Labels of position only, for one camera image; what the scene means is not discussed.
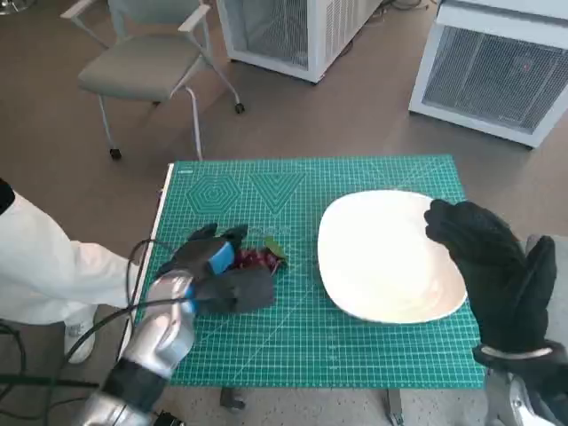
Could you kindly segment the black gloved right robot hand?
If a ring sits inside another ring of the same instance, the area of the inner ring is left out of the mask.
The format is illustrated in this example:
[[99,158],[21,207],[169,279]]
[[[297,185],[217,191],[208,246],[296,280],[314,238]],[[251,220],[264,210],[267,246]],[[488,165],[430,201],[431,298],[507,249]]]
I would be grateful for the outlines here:
[[481,343],[510,354],[544,348],[554,240],[542,236],[525,251],[502,219],[471,201],[436,199],[424,219],[426,235],[446,247],[464,278]]

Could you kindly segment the black left robot hand, blue tape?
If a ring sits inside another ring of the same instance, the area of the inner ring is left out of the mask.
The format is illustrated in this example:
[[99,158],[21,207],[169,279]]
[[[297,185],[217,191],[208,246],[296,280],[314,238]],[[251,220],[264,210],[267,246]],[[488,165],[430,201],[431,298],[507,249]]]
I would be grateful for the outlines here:
[[204,225],[194,231],[172,258],[161,265],[156,278],[171,271],[189,272],[195,280],[208,279],[227,271],[235,261],[249,226],[236,225],[217,233],[217,223]]

